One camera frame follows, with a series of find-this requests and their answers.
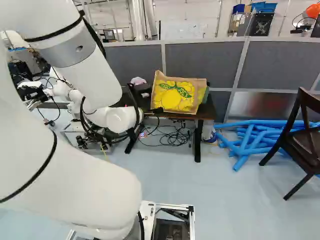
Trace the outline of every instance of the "trader joe's bag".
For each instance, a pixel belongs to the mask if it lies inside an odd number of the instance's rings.
[[[162,107],[165,112],[179,114],[197,113],[207,88],[204,78],[182,78],[165,76],[155,72],[151,108]]]

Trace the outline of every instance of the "desk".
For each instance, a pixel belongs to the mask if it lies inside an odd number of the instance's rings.
[[[157,114],[158,117],[168,119],[181,119],[181,120],[197,120],[197,126],[193,132],[193,147],[194,147],[194,161],[201,162],[201,135],[204,126],[204,120],[215,120],[217,118],[216,108],[209,93],[206,103],[200,104],[198,111],[195,115],[163,112]]]
[[[144,98],[143,100],[138,100],[137,103],[142,110],[146,110],[150,108],[150,101],[150,98]],[[195,115],[163,112],[155,114],[153,116],[163,117],[167,119],[197,120],[197,127],[193,132],[194,161],[196,163],[201,162],[201,135],[203,131],[204,120],[215,120],[217,118],[216,108],[212,101],[211,93],[209,93],[206,103],[199,105],[198,111]],[[129,154],[131,152],[136,140],[137,139],[134,138],[130,140],[130,143],[125,150],[126,154]]]

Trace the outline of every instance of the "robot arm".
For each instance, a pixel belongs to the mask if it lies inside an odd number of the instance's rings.
[[[294,25],[294,20],[298,17],[296,16],[292,20],[292,25],[295,27],[294,30],[291,30],[290,33],[302,33],[303,31],[307,31],[311,29],[311,26],[316,22],[319,24],[317,18],[320,13],[320,3],[315,3],[310,5],[304,12],[299,14],[298,16],[302,15],[302,18]]]
[[[71,0],[3,0],[0,11],[2,30],[15,30],[40,51],[92,110],[120,99],[121,87]],[[48,216],[102,240],[124,239],[142,198],[136,176],[71,147],[37,121],[12,83],[2,42],[0,75],[0,208]]]
[[[50,76],[63,79],[63,76],[53,71],[51,68]],[[57,80],[52,89],[45,89],[47,95],[51,97],[59,96],[65,97],[67,100],[73,102],[72,112],[77,115],[80,113],[80,105],[84,95],[76,88],[66,84],[63,81]],[[85,100],[83,104],[83,115],[92,123],[102,128],[108,128],[114,133],[120,134],[133,128],[136,123],[136,111],[133,106],[129,107],[101,107],[93,109],[89,100]],[[139,122],[143,118],[143,111],[139,108]]]

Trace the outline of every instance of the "chair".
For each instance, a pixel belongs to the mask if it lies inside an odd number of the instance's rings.
[[[320,126],[310,128],[307,107],[320,114],[320,99],[310,95],[304,88],[299,87],[293,109],[282,133],[272,149],[259,162],[260,166],[264,166],[279,148],[282,148],[306,172],[306,176],[284,196],[284,200],[288,200],[313,175],[320,174],[320,132],[318,132]],[[290,132],[299,108],[301,108],[302,112],[304,129]]]

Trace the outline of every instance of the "table leg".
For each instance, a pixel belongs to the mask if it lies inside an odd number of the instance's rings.
[[[196,129],[194,130],[194,161],[196,163],[201,162],[201,135],[204,127],[204,121],[198,120]]]
[[[131,152],[132,148],[134,147],[134,145],[138,139],[140,131],[141,131],[141,125],[138,127],[138,129],[136,131],[133,128],[130,128],[127,130],[127,133],[129,134],[130,141],[124,150],[125,154],[129,154]]]

